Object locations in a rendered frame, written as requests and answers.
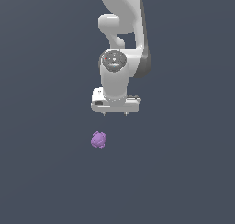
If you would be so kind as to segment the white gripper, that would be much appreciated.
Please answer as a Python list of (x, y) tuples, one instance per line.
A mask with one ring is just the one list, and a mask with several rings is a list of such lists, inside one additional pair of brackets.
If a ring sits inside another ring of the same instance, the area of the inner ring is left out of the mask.
[(98, 87), (93, 90), (91, 109), (94, 112), (106, 113), (122, 112), (127, 116), (130, 112), (138, 112), (141, 98), (138, 96), (127, 96), (122, 99), (108, 99), (104, 96), (103, 88)]

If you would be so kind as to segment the small purple lumpy object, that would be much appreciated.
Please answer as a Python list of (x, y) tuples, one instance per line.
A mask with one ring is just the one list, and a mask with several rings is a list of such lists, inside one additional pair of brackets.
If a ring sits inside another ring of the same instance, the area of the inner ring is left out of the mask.
[(96, 131), (91, 138), (91, 145), (95, 148), (103, 149), (106, 143), (106, 134)]

